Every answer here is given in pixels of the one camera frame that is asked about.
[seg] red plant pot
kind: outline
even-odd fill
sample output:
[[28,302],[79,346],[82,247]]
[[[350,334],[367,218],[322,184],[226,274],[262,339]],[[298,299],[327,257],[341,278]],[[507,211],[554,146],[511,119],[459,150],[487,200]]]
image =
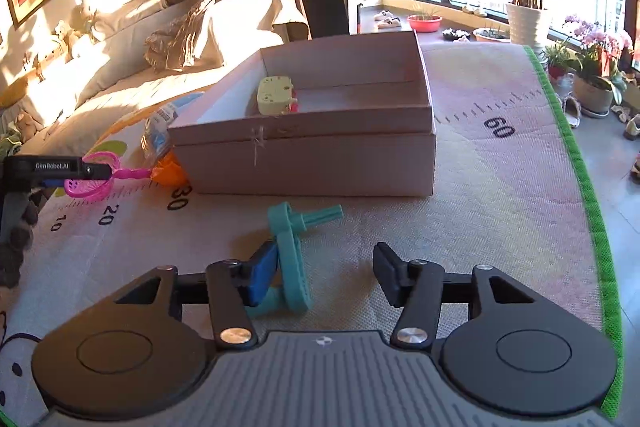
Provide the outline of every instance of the red plant pot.
[[566,68],[562,66],[549,66],[549,76],[554,79],[558,79],[566,74]]
[[427,19],[428,15],[409,15],[406,19],[412,30],[418,33],[433,33],[440,29],[442,17]]

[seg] gray ridged plate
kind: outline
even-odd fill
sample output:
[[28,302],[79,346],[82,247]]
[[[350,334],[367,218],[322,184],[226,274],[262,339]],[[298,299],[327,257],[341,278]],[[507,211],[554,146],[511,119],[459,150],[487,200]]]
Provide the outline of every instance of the gray ridged plate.
[[[98,423],[53,412],[41,425]],[[605,427],[594,410],[570,419],[500,417],[467,403],[430,357],[386,345],[377,331],[270,333],[247,353],[220,357],[179,404],[118,427]]]

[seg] play mat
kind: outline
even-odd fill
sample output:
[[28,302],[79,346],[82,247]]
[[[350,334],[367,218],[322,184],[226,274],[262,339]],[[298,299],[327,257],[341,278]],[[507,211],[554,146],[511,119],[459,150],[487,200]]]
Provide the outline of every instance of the play mat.
[[[344,218],[302,237],[313,309],[259,319],[258,331],[388,335],[399,311],[388,306],[373,276],[378,241],[404,259],[428,259],[451,272],[492,264],[609,335],[619,367],[604,410],[615,415],[622,336],[609,244],[585,165],[540,64],[530,50],[508,44],[443,43],[423,52],[436,118],[434,196],[289,198],[296,210],[341,204]],[[116,124],[95,150],[140,166],[147,114]],[[154,266],[193,273],[218,260],[248,258],[268,237],[268,206],[282,200],[202,196],[149,180],[118,180],[99,203],[52,197],[20,287],[1,295],[4,415],[27,427],[45,413],[30,358],[50,330]],[[439,336],[465,320],[465,306],[443,307]],[[206,306],[186,307],[184,321],[210,337]]]

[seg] silver screw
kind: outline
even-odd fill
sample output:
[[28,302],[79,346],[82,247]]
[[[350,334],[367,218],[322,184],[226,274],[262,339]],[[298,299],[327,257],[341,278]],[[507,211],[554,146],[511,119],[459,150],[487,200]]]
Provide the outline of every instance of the silver screw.
[[428,338],[427,332],[420,328],[402,328],[396,335],[403,344],[421,344]]
[[220,339],[227,344],[244,344],[251,340],[251,331],[244,328],[226,328],[220,333]]

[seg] pink box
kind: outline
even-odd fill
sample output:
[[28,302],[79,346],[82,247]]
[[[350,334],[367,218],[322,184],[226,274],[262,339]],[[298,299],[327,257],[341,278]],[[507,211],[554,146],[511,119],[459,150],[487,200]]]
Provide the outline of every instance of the pink box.
[[[258,83],[276,75],[291,77],[297,113],[258,113]],[[169,133],[204,194],[433,194],[435,124],[415,32],[265,48],[191,103]]]

